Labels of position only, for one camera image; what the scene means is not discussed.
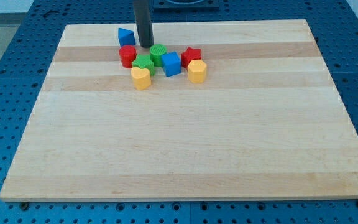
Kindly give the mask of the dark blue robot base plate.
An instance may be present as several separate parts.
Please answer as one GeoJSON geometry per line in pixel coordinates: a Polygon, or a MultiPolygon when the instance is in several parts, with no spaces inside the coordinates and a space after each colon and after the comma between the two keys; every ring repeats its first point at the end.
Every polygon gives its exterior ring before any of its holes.
{"type": "Polygon", "coordinates": [[[152,9],[155,11],[217,10],[219,2],[220,0],[153,0],[152,9]]]}

